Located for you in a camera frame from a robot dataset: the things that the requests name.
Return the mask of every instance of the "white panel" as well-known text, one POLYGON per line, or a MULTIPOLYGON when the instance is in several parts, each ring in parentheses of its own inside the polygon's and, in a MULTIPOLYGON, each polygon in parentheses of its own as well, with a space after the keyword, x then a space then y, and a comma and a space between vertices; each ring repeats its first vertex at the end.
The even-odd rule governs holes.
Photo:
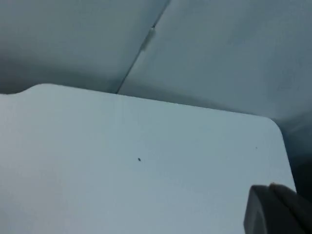
POLYGON ((310 0, 172 0, 120 93, 267 116, 298 138, 312 119, 311 11, 310 0))
POLYGON ((0 92, 114 92, 167 0, 0 0, 0 92))
POLYGON ((0 112, 1 233, 242 234, 252 184, 294 189, 264 117, 54 85, 0 112))

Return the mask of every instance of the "white wall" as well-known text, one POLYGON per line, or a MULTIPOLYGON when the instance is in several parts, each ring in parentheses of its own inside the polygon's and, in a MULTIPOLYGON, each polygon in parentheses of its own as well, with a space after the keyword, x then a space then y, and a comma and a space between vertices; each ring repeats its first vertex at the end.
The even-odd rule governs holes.
POLYGON ((270 117, 290 156, 311 153, 311 12, 310 0, 172 0, 120 93, 270 117))
POLYGON ((0 93, 115 92, 167 0, 0 0, 0 93))

